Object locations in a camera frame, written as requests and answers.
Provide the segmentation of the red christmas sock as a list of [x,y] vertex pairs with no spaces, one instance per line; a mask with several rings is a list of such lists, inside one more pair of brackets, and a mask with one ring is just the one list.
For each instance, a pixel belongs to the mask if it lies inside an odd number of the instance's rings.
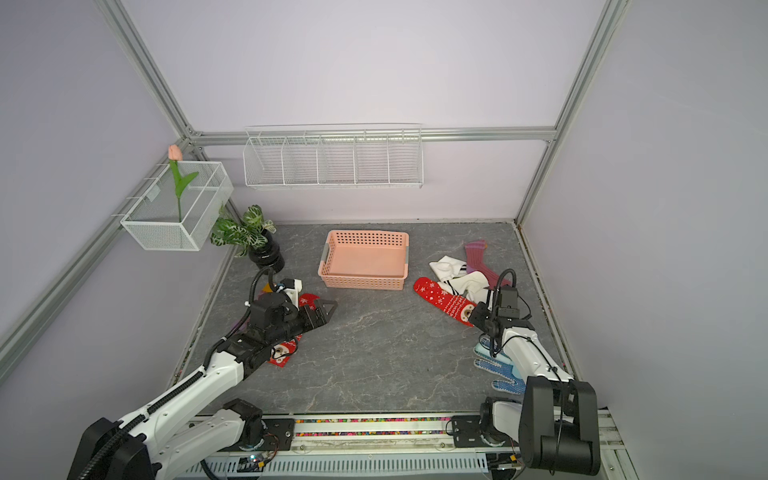
[[438,282],[426,277],[417,279],[414,283],[413,290],[419,297],[438,308],[449,317],[466,326],[472,325],[470,317],[476,306],[475,303],[460,295],[445,291]]
[[[315,311],[316,306],[314,305],[314,302],[318,299],[319,297],[314,294],[302,294],[298,300],[299,309],[307,307],[310,311]],[[297,351],[301,338],[302,335],[299,334],[291,340],[282,342],[273,347],[269,363],[284,368]]]

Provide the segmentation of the white sock black stripes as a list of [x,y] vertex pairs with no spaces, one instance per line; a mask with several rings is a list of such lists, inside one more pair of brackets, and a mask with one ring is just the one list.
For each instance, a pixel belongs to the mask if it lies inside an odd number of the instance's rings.
[[479,271],[439,282],[439,286],[447,293],[464,297],[475,304],[486,302],[489,294],[489,282]]

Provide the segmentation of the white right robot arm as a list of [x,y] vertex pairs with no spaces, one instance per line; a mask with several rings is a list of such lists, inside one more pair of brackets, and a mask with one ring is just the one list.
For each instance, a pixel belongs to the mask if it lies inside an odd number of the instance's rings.
[[530,469],[597,475],[601,453],[594,388],[574,379],[544,349],[521,316],[515,287],[500,285],[489,299],[477,304],[470,322],[489,336],[492,355],[511,360],[525,385],[520,401],[490,403],[491,431],[515,440]]

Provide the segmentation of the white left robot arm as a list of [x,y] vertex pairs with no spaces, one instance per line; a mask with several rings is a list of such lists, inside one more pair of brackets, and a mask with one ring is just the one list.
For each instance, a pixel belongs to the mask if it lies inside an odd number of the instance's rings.
[[175,387],[117,421],[101,418],[83,433],[71,479],[173,479],[219,450],[257,449],[267,436],[260,408],[226,403],[211,419],[189,423],[273,356],[274,348],[326,325],[338,304],[302,305],[284,291],[249,302],[235,326],[206,353],[201,366]]

